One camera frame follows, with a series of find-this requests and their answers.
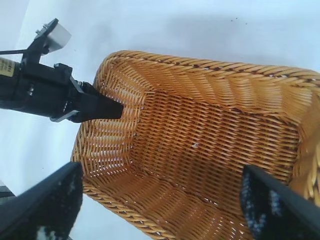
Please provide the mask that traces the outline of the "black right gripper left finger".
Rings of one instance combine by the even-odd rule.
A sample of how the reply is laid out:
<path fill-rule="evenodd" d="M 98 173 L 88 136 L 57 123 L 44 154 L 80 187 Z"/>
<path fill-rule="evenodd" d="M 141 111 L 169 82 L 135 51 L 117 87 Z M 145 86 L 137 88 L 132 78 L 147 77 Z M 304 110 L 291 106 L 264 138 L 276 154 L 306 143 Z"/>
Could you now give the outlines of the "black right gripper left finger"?
<path fill-rule="evenodd" d="M 66 240 L 83 203 L 82 166 L 69 162 L 0 207 L 2 240 Z"/>

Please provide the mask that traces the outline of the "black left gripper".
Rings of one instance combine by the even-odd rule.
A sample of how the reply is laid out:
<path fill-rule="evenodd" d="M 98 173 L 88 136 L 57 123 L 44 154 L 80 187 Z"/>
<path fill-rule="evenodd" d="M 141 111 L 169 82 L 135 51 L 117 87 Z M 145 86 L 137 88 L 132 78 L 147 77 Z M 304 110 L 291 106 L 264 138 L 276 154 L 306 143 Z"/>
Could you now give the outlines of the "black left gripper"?
<path fill-rule="evenodd" d="M 50 67 L 23 61 L 19 75 L 18 96 L 21 100 L 18 110 L 50 118 L 53 122 L 73 116 L 75 123 L 121 118 L 124 110 L 121 103 L 100 94 L 85 81 L 81 83 L 81 90 L 72 77 L 72 71 L 72 67 L 62 63 Z"/>

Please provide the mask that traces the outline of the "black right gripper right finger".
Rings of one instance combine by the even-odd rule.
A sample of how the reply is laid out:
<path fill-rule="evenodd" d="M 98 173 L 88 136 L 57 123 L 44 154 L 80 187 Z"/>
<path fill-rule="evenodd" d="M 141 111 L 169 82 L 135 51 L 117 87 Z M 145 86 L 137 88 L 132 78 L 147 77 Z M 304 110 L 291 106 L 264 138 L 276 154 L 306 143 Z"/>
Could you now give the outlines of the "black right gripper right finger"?
<path fill-rule="evenodd" d="M 255 240 L 320 238 L 320 208 L 258 166 L 244 166 L 239 200 Z"/>

